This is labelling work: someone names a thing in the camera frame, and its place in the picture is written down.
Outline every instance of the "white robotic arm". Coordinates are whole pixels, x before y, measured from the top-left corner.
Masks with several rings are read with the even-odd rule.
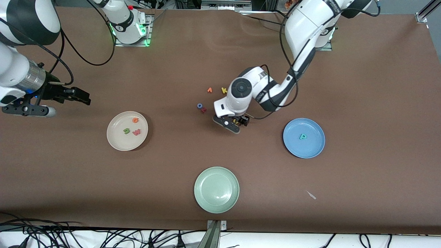
[[[146,35],[139,25],[146,23],[146,14],[129,9],[124,0],[93,0],[101,7],[121,43],[133,44]]]
[[[239,133],[239,128],[232,121],[247,124],[248,118],[243,115],[252,98],[268,112],[284,107],[289,94],[311,63],[315,47],[326,44],[332,35],[342,9],[351,7],[364,10],[370,3],[371,0],[300,1],[288,12],[292,11],[292,14],[285,25],[285,36],[295,60],[283,82],[276,83],[261,67],[245,69],[230,84],[227,96],[214,102],[216,115],[213,121],[233,133]],[[359,11],[354,11],[346,17],[352,18],[358,14]]]
[[[54,116],[55,109],[41,100],[80,101],[90,104],[89,94],[65,88],[60,81],[17,52],[18,45],[49,45],[60,33],[60,21],[51,0],[0,1],[0,106],[17,115]],[[37,98],[36,104],[30,103]]]

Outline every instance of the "white plate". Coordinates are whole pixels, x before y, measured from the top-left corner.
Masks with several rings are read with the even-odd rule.
[[[124,132],[126,128],[130,130],[127,134]],[[149,126],[147,120],[142,114],[134,111],[126,111],[115,116],[109,123],[107,127],[107,140],[109,144],[117,150],[133,150],[144,142],[148,131]]]

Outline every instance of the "black cable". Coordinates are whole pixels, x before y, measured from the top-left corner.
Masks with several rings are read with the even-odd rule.
[[[263,119],[267,118],[268,116],[270,116],[272,113],[274,113],[274,111],[269,112],[269,114],[265,115],[264,117],[260,117],[260,118],[257,118],[257,117],[254,117],[254,116],[251,116],[251,115],[249,115],[249,114],[247,114],[247,115],[248,115],[249,117],[255,119],[255,120],[263,120]]]
[[[88,227],[86,227],[86,226],[84,226],[83,228],[85,228],[86,230],[89,230],[89,231],[96,232],[96,233],[107,233],[107,234],[111,233],[111,234],[116,235],[116,236],[119,236],[119,237],[123,237],[123,238],[125,237],[125,238],[127,238],[127,239],[130,239],[130,240],[134,240],[134,241],[140,242],[140,243],[142,243],[142,244],[144,244],[144,245],[148,245],[148,244],[149,244],[148,242],[144,242],[143,240],[142,240],[142,241],[139,241],[139,240],[136,239],[136,238],[127,237],[127,236],[125,236],[125,235],[123,235],[123,234],[120,234],[120,233],[116,233],[116,232],[113,233],[113,232],[111,232],[110,230],[105,230],[105,231],[102,231],[102,230],[94,230],[94,229],[88,228]]]
[[[0,212],[0,214],[4,214],[4,215],[8,215],[8,216],[14,217],[17,220],[19,220],[20,222],[23,222],[24,224],[29,224],[30,225],[30,222],[26,223],[25,221],[21,220],[23,218],[20,218],[19,216],[15,215],[15,214],[10,214],[10,213],[6,213],[6,212]]]
[[[146,26],[152,25],[162,14],[164,14],[167,10],[164,9],[156,18],[153,19],[151,23],[146,24]]]
[[[392,234],[389,234],[389,241],[387,242],[386,248],[389,248],[390,242],[392,242]]]
[[[104,239],[104,241],[103,241],[103,243],[101,244],[100,247],[105,247],[105,245],[107,244],[107,243],[105,244],[105,242],[108,240],[108,238],[109,238],[109,234],[110,234],[110,233],[112,233],[112,232],[110,232],[110,231],[107,232],[107,234],[106,234],[106,238]]]
[[[30,224],[30,222],[43,222],[43,223],[53,224],[57,227],[62,227],[61,224],[65,224],[65,223],[74,223],[74,222],[54,222],[54,221],[50,221],[50,220],[41,220],[41,219],[35,219],[35,218],[16,218],[16,220],[5,221],[5,222],[2,222],[1,224],[13,223],[16,221],[28,222],[27,225],[30,225],[30,226],[33,226]]]
[[[283,26],[285,25],[286,20],[288,19],[289,15],[291,14],[291,12],[294,10],[294,8],[295,8],[300,2],[301,2],[301,0],[300,0],[299,2],[293,4],[293,5],[289,8],[288,12],[287,12],[286,15],[283,17],[283,20],[282,20],[282,22],[281,22],[281,24],[280,24],[280,29],[279,29],[279,41],[280,41],[280,47],[282,48],[283,55],[285,56],[285,59],[286,59],[286,61],[288,62],[289,67],[292,66],[292,63],[291,63],[291,61],[290,61],[289,58],[288,58],[288,54],[287,54],[286,51],[285,51],[285,47],[283,46],[283,42],[282,42],[282,30],[283,30]]]
[[[334,233],[329,239],[328,242],[326,242],[326,244],[324,246],[322,246],[321,248],[328,248],[329,244],[331,243],[332,239],[337,235],[337,233]]]
[[[15,216],[15,215],[13,215],[13,214],[8,214],[8,213],[4,213],[4,212],[1,212],[2,214],[6,214],[6,215],[10,215],[10,216],[13,216],[13,217],[15,217],[15,218],[17,218],[17,219],[20,219],[19,217],[17,217],[17,216]],[[41,240],[39,240],[38,238],[37,238],[37,235],[35,235],[35,237],[34,236],[32,236],[32,234],[31,233],[29,233],[29,232],[25,232],[25,227],[19,227],[19,228],[21,228],[21,229],[23,229],[23,234],[28,234],[28,236],[29,237],[31,237],[31,238],[33,238],[33,239],[35,239],[36,241],[37,241],[37,245],[38,245],[38,248],[40,248],[40,243],[42,243],[43,244],[43,246],[45,246],[45,244],[43,243],[43,242],[41,242]]]
[[[103,14],[101,14],[101,12],[97,9],[97,7],[95,7],[95,5],[90,1],[90,0],[86,0],[97,12],[98,14],[100,14],[101,18],[106,22],[106,24],[108,23],[108,20],[103,16]]]
[[[71,69],[67,66],[67,64],[57,55],[55,55],[51,50],[45,48],[43,45],[37,43],[36,41],[34,41],[33,39],[29,38],[27,35],[25,35],[23,32],[21,32],[19,29],[17,29],[16,27],[14,27],[13,25],[11,25],[10,23],[8,23],[7,21],[3,20],[3,18],[0,18],[0,21],[3,22],[4,24],[6,24],[8,27],[13,28],[15,31],[17,31],[19,34],[21,34],[22,36],[26,37],[28,40],[30,40],[31,42],[35,43],[37,46],[39,46],[41,49],[45,50],[46,52],[48,52],[50,55],[52,55],[54,58],[57,59],[57,61],[59,61],[65,68],[66,70],[69,72],[69,75],[71,77],[70,82],[65,83],[64,85],[71,85],[74,82],[74,75],[71,71]]]
[[[377,14],[372,14],[372,13],[369,13],[367,11],[364,11],[364,10],[361,10],[361,9],[357,9],[357,8],[346,8],[346,9],[341,10],[341,12],[343,12],[345,10],[355,10],[355,11],[359,11],[359,12],[361,12],[363,14],[366,14],[368,16],[377,17],[377,16],[380,15],[380,12],[381,12],[381,7],[380,6],[377,6],[377,7],[378,7],[378,13]]]
[[[14,227],[14,228],[1,230],[0,232],[14,231],[14,230],[18,230],[18,229],[23,229],[23,228],[22,227]]]
[[[68,223],[66,223],[67,229],[69,230],[69,233],[71,234],[72,238],[75,240],[75,242],[78,244],[80,248],[83,248],[83,246],[78,242],[77,238],[75,237],[74,233],[71,231],[71,228]]]
[[[253,19],[256,19],[256,20],[261,20],[261,21],[268,22],[268,23],[274,23],[274,24],[282,25],[281,23],[278,23],[278,22],[273,22],[273,21],[270,21],[270,20],[265,20],[265,19],[262,19],[262,18],[258,18],[258,17],[254,17],[254,16],[249,16],[249,15],[247,15],[247,16],[249,18],[253,18]]]
[[[154,231],[156,231],[156,230],[152,230],[152,231],[150,232],[149,240],[152,240],[152,234],[153,234]]]
[[[111,59],[112,59],[112,57],[113,57],[113,54],[115,53],[115,43],[116,43],[116,38],[114,38],[114,36],[113,36],[113,34],[112,34],[112,29],[110,28],[110,26],[109,25],[106,25],[107,26],[107,28],[109,29],[109,32],[110,32],[110,35],[112,36],[112,53],[110,54],[110,56],[109,56],[109,58],[106,60],[106,61],[104,61],[103,63],[100,63],[100,64],[95,64],[95,63],[92,63],[92,62],[90,62],[90,61],[88,61],[87,59],[85,59],[79,52],[78,52],[78,50],[74,47],[74,45],[72,44],[72,42],[69,40],[69,38],[67,37],[67,35],[66,35],[66,33],[63,31],[63,29],[61,29],[61,35],[63,35],[65,38],[66,38],[66,40],[67,40],[67,42],[71,45],[71,47],[72,47],[72,49],[75,51],[75,53],[83,60],[83,61],[85,61],[86,63],[88,63],[88,64],[90,64],[90,65],[93,65],[93,66],[101,66],[101,65],[105,65],[105,64],[107,64]]]
[[[130,235],[133,235],[133,234],[135,234],[135,233],[137,233],[137,232],[140,232],[141,230],[136,230],[136,231],[134,231],[134,232],[132,232],[132,233],[130,233],[130,234],[128,234],[128,235],[126,235],[123,239],[121,239],[118,243],[115,243],[114,245],[113,245],[113,248],[116,248],[119,244],[122,244],[122,243],[124,243],[124,242],[126,242],[126,241],[132,241],[133,242],[133,247],[135,247],[135,242],[133,241],[133,239],[129,239],[129,236]]]
[[[106,19],[102,14],[101,14],[101,12],[95,7],[95,5],[94,4],[92,4],[91,2],[90,2],[90,0],[86,0],[95,10],[96,10],[96,12],[98,12],[98,14],[101,16],[101,18],[104,20],[104,22],[105,22],[105,25],[106,25],[106,27],[108,28],[108,30],[109,30],[109,33],[110,33],[110,36],[112,37],[112,53],[110,54],[110,56],[109,56],[109,58],[105,61],[105,62],[103,62],[103,63],[100,63],[100,64],[95,64],[95,63],[92,63],[92,62],[90,62],[90,61],[88,61],[87,59],[85,59],[79,52],[78,52],[78,50],[75,48],[75,46],[72,44],[72,42],[69,40],[69,38],[67,37],[67,35],[66,35],[66,33],[64,32],[64,30],[61,28],[61,36],[64,36],[65,38],[66,38],[66,40],[67,40],[67,42],[69,43],[69,45],[71,45],[71,47],[72,47],[72,49],[75,51],[75,53],[83,60],[83,61],[85,61],[86,63],[88,63],[88,64],[90,64],[90,65],[93,65],[93,66],[101,66],[101,65],[105,65],[105,64],[107,64],[111,59],[112,59],[112,57],[113,57],[113,54],[115,53],[115,45],[116,45],[116,37],[114,37],[113,36],[113,32],[112,32],[112,28],[108,25],[108,23],[109,23],[109,20],[108,19]]]
[[[283,17],[286,17],[286,19],[288,19],[288,16],[285,15],[285,14],[284,14],[282,11],[280,11],[280,10],[275,9],[275,10],[272,10],[271,12],[277,12],[277,13],[281,14]]]
[[[107,238],[104,240],[104,242],[101,244],[100,248],[105,248],[106,245],[107,245],[110,241],[112,241],[112,239],[114,239],[114,238],[116,238],[116,237],[117,237],[117,235],[114,235],[113,237],[112,237],[112,235],[110,235],[109,237],[107,237]]]
[[[182,248],[182,247],[183,248],[187,248],[185,246],[184,241],[182,240],[181,230],[178,231],[178,234],[179,234],[179,236],[178,236],[178,244],[176,245],[176,248]]]
[[[59,239],[61,240],[61,242],[63,243],[63,246],[64,246],[64,247],[66,247],[66,248],[70,248],[69,242],[67,241],[66,234],[65,234],[64,232],[62,232],[62,231],[61,231],[61,232],[57,232],[57,231],[55,230],[55,231],[52,231],[52,232],[50,232],[50,233],[52,234],[54,240],[57,240],[57,239],[59,238]]]
[[[19,245],[19,248],[26,248],[28,241],[29,241],[29,237],[26,237],[23,240],[23,242]]]
[[[61,248],[62,246],[60,246],[60,244],[52,237],[52,236],[50,236],[50,234],[48,233],[48,232],[46,232],[43,228],[39,228],[39,227],[36,227],[36,226],[29,226],[29,225],[25,225],[25,224],[21,224],[21,223],[13,223],[13,224],[11,224],[11,223],[7,223],[6,225],[16,225],[16,226],[24,226],[24,227],[28,227],[28,228],[32,228],[32,229],[35,229],[35,230],[37,230],[38,232],[41,232],[42,234],[44,234],[46,237],[48,237],[48,239],[51,241],[51,244],[53,244],[53,246],[55,246],[55,247],[57,247],[57,248]],[[33,238],[33,239],[35,239],[37,242],[41,242],[41,240],[39,240],[38,238],[37,238],[37,236],[32,236],[31,234],[29,234],[30,235],[30,237],[31,238]]]
[[[270,78],[269,68],[268,68],[268,65],[266,65],[266,64],[263,64],[260,67],[263,67],[263,66],[266,67],[266,71],[268,72],[268,84],[269,84],[269,78]],[[288,107],[289,105],[291,105],[297,99],[297,96],[299,95],[299,84],[297,83],[297,81],[295,81],[294,84],[295,84],[295,95],[294,95],[294,98],[291,100],[291,102],[289,102],[286,105],[278,105],[278,104],[276,104],[274,102],[274,100],[271,98],[271,96],[269,95],[269,90],[268,90],[268,98],[269,98],[269,101],[271,102],[271,104],[274,105],[277,108],[284,108],[284,107]]]
[[[361,239],[363,236],[366,237],[366,240],[367,240],[367,246],[364,244],[363,240]],[[359,235],[359,240],[360,240],[361,245],[362,245],[364,248],[371,248],[371,247],[370,247],[370,241],[369,241],[369,238],[367,237],[366,234],[360,234],[360,235]]]
[[[144,236],[142,235],[142,232],[139,232],[139,235],[141,236],[141,244],[143,244],[144,243]]]
[[[158,235],[156,235],[155,237],[153,237],[153,242],[156,242],[157,240],[158,240],[158,238],[162,235],[162,234],[164,234],[166,231],[162,231],[162,232],[160,232]]]
[[[60,48],[60,53],[58,54],[59,58],[61,58],[61,55],[63,55],[63,51],[64,51],[64,36],[61,34],[61,48]],[[58,60],[55,61],[54,65],[49,70],[49,73],[52,73],[57,65],[58,65]]]
[[[161,241],[163,241],[163,240],[166,240],[166,239],[170,238],[170,239],[166,240],[165,242],[163,242],[162,244],[160,244],[159,246],[157,246],[156,248],[161,247],[161,246],[164,245],[165,243],[169,242],[170,240],[172,240],[172,239],[174,239],[174,238],[177,238],[178,236],[182,236],[182,235],[184,235],[184,234],[187,234],[187,233],[194,233],[194,232],[199,232],[199,231],[198,231],[198,230],[195,230],[195,231],[189,231],[189,232],[182,233],[182,234],[177,234],[177,233],[175,233],[175,234],[172,234],[172,235],[170,235],[170,236],[167,236],[167,237],[165,237],[165,238],[163,238],[163,239],[158,240],[158,241],[155,242],[155,243],[159,243],[159,242],[161,242]]]

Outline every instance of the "green plate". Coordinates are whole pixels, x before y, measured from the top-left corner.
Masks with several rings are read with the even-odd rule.
[[[224,167],[204,170],[194,184],[194,197],[205,211],[220,214],[230,210],[239,198],[239,182]]]

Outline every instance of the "robotic arm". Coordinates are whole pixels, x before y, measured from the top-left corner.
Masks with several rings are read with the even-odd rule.
[[[41,100],[80,101],[90,104],[89,94],[66,88],[59,79],[29,60],[13,46],[49,45],[60,33],[60,21],[51,0],[0,1],[0,106],[4,113],[54,116],[55,109]],[[37,98],[36,104],[31,99]]]
[[[302,0],[294,6],[285,25],[285,36],[295,58],[288,75],[278,84],[261,67],[245,69],[230,84],[227,96],[214,102],[216,115],[213,121],[233,133],[239,133],[240,129],[234,122],[248,124],[248,117],[243,115],[252,98],[268,112],[283,107],[314,58],[315,48],[326,44],[340,15],[352,18],[359,14],[359,11],[346,13],[342,9],[350,7],[364,10],[371,1]]]

